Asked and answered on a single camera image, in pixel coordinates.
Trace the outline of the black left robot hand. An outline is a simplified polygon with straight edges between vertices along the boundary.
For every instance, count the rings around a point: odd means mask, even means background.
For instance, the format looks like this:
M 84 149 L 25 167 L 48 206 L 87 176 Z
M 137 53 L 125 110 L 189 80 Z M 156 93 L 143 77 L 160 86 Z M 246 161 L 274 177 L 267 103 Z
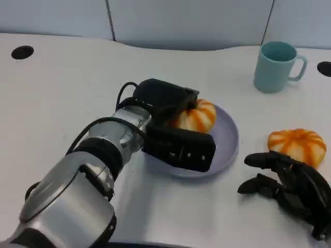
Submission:
M 157 125 L 173 120 L 184 110 L 196 106 L 199 91 L 157 79 L 141 82 L 133 98 L 152 116 Z

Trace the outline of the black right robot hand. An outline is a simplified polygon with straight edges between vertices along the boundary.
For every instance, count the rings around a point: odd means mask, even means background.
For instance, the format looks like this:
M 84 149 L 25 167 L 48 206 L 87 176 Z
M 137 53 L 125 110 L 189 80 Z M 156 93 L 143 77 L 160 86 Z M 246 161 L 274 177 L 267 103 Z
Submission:
M 239 186 L 239 194 L 276 200 L 285 212 L 312 226 L 314 239 L 330 240 L 330 186 L 316 169 L 272 150 L 249 154 L 244 163 L 270 169 L 279 180 L 257 174 Z

